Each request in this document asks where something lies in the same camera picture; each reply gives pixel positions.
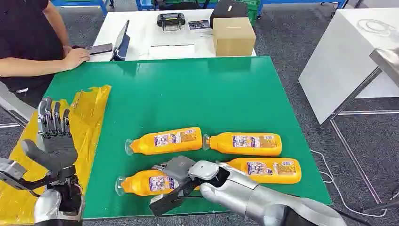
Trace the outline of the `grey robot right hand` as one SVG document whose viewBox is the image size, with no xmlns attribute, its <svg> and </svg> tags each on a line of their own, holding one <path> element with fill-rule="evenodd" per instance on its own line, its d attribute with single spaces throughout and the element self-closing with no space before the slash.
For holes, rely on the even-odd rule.
<svg viewBox="0 0 399 226">
<path fill-rule="evenodd" d="M 196 161 L 190 158 L 178 156 L 161 165 L 154 165 L 152 169 L 161 171 L 172 179 L 177 180 L 179 185 L 184 185 L 191 181 L 188 176 L 188 171 L 195 163 Z"/>
</svg>

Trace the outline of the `person's right hand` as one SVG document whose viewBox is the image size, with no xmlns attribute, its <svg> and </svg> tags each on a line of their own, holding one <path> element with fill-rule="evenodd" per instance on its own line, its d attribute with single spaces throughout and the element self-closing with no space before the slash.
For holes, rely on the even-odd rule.
<svg viewBox="0 0 399 226">
<path fill-rule="evenodd" d="M 72 48 L 70 46 L 63 46 L 63 49 L 63 71 L 72 70 L 90 59 L 90 53 L 86 49 Z"/>
</svg>

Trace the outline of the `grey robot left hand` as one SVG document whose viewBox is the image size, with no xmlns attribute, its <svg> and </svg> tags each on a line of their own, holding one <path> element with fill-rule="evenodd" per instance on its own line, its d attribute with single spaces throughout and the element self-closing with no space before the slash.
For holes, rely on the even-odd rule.
<svg viewBox="0 0 399 226">
<path fill-rule="evenodd" d="M 78 152 L 74 146 L 70 131 L 70 110 L 60 112 L 60 102 L 49 97 L 43 98 L 38 106 L 38 132 L 36 143 L 30 139 L 21 141 L 22 150 L 27 157 L 45 167 L 48 171 L 58 172 L 72 166 Z"/>
</svg>

